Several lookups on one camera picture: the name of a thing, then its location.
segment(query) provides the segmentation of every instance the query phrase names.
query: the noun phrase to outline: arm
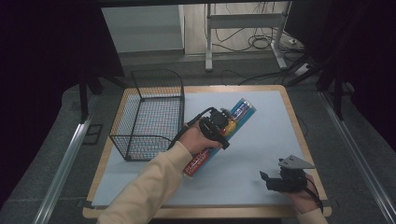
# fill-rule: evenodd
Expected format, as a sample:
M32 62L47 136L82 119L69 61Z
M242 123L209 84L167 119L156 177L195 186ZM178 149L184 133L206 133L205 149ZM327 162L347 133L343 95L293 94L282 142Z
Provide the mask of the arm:
M314 180L312 175L306 175L311 180L308 181L308 188L315 192L315 187L312 183ZM326 218L321 213L315 200L305 191L298 193L283 192L293 203L298 212L297 218L301 224L327 224Z
M192 126L175 145L151 160L99 216L98 223L148 223L181 183L182 170L206 147L221 148Z

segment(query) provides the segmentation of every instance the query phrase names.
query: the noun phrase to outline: metal rail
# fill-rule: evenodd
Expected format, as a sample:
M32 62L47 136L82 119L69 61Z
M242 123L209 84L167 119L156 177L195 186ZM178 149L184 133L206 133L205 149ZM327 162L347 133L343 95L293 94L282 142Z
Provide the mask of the metal rail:
M98 104L99 96L93 95L90 103L89 103L89 111L91 112L84 123L79 124L76 128L75 134L64 153L64 158L62 159L61 164L59 165L58 171L53 177L52 182L49 186L46 196L43 199L40 208L38 209L37 214L35 215L35 219L33 223L48 223L50 220L50 216L52 211L57 203L59 196L64 188L64 183L70 173L70 170L73 166L74 160L78 154L78 150L82 144L85 133L88 130L88 127L91 124L93 112Z
M335 124L337 131L341 134L341 137L346 144L346 148L348 149L352 160L355 162L356 166L361 172L361 176L366 182L367 187L372 192L379 209L381 210L388 223L395 224L396 210L391 198L388 196L388 194L382 187L382 184L376 178L373 170L370 168L370 165L367 163L366 159L364 159L364 156L361 153L359 146L356 144L345 123L341 121L337 117L337 115L335 115L332 109L331 99L329 99L329 97L321 91L319 92L319 96L325 104L326 109L329 112L329 115L333 123Z

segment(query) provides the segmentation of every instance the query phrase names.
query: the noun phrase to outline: black wire basket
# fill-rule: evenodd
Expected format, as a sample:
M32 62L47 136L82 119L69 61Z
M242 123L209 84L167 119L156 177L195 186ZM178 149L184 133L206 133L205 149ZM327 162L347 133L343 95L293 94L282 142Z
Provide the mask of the black wire basket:
M184 120L184 86L169 70L132 72L110 131L126 161L149 161L166 151Z

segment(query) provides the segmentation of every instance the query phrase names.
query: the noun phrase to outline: red can label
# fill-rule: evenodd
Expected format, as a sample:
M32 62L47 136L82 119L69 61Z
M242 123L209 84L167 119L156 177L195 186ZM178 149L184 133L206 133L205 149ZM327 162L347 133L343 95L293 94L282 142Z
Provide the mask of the red can label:
M183 173L189 177L192 177L195 172L209 159L210 152L209 149L205 149L200 153L196 154L192 160L184 168Z

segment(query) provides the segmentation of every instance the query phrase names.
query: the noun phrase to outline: beige sleeve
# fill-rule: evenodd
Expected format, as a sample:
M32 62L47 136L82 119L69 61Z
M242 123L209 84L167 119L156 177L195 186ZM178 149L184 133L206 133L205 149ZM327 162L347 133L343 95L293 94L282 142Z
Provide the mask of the beige sleeve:
M99 216L98 223L148 223L181 183L182 170L192 159L179 142L151 160Z
M321 213L320 209L317 208L308 213L300 214L297 216L301 224L327 224L326 218Z

